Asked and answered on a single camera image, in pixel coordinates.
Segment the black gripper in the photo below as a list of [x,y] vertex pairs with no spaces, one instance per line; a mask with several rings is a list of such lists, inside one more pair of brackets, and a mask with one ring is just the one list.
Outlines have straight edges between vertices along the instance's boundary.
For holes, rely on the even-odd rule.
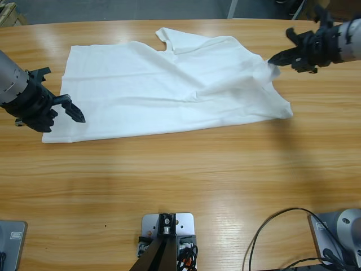
[[62,105],[65,113],[77,123],[85,123],[82,111],[71,102],[68,94],[55,96],[41,83],[30,80],[22,93],[15,95],[11,102],[1,102],[1,107],[17,120],[37,132],[49,133],[58,113],[54,105]]
[[295,47],[272,56],[268,62],[277,66],[291,65],[297,72],[317,73],[319,67],[342,63],[338,38],[339,26],[320,27],[316,32],[297,34],[293,28],[286,30],[286,37]]

